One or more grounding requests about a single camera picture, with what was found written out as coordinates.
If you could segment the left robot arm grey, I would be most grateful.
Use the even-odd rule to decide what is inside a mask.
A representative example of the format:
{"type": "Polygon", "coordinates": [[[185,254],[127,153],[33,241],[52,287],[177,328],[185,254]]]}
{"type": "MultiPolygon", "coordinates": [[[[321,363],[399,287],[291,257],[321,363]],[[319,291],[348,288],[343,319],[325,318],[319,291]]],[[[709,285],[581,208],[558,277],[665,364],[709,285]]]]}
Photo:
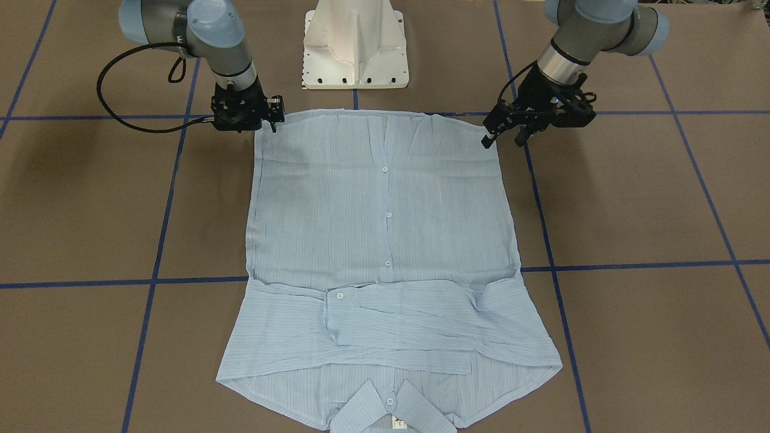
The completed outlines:
{"type": "Polygon", "coordinates": [[[595,57],[601,52],[646,57],[670,32],[662,11],[636,1],[547,1],[544,11],[556,32],[539,58],[501,88],[483,121],[486,149],[512,129],[518,131],[516,145],[525,146],[549,127],[588,126],[595,119],[596,96],[581,87],[595,57]]]}

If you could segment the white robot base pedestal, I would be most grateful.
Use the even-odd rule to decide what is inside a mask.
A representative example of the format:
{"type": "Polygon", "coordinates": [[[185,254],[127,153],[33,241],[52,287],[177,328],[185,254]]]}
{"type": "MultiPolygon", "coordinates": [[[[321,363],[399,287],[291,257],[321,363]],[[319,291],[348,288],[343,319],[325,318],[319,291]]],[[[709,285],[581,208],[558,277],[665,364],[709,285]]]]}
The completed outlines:
{"type": "Polygon", "coordinates": [[[398,90],[410,82],[404,15],[390,1],[319,1],[304,17],[306,90],[398,90]]]}

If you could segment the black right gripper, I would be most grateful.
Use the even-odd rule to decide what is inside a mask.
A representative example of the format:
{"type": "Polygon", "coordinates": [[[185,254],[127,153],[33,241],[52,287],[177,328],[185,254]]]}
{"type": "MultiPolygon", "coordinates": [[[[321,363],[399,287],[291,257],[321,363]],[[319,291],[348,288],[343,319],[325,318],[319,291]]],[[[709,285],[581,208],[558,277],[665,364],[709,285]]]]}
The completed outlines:
{"type": "Polygon", "coordinates": [[[275,134],[277,124],[285,121],[283,97],[266,97],[259,81],[245,90],[237,90],[233,84],[225,88],[215,85],[210,107],[212,124],[218,131],[258,131],[267,121],[275,134]]]}

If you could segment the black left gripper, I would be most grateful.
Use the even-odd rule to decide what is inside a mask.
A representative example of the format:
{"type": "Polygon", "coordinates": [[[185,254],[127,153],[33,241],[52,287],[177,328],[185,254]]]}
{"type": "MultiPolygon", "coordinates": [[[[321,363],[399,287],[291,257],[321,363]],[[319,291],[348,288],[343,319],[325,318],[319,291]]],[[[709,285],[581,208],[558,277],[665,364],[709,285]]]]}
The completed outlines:
{"type": "Polygon", "coordinates": [[[487,131],[481,138],[485,150],[490,150],[497,135],[519,127],[514,138],[516,146],[528,145],[531,136],[547,127],[582,128],[596,117],[595,93],[586,93],[581,85],[588,79],[585,72],[577,74],[575,83],[557,83],[537,66],[526,66],[512,77],[500,91],[497,102],[484,119],[487,131]]]}

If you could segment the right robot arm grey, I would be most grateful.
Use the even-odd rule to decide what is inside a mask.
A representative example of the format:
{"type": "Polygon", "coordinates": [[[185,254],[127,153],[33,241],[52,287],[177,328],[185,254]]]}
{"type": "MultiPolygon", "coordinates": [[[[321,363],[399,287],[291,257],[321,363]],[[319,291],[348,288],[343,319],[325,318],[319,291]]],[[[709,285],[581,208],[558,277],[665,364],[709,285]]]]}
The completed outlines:
{"type": "Polygon", "coordinates": [[[285,120],[283,98],[266,97],[231,1],[123,1],[119,25],[127,39],[147,49],[176,52],[182,61],[203,58],[214,74],[210,107],[218,131],[277,132],[285,120]]]}

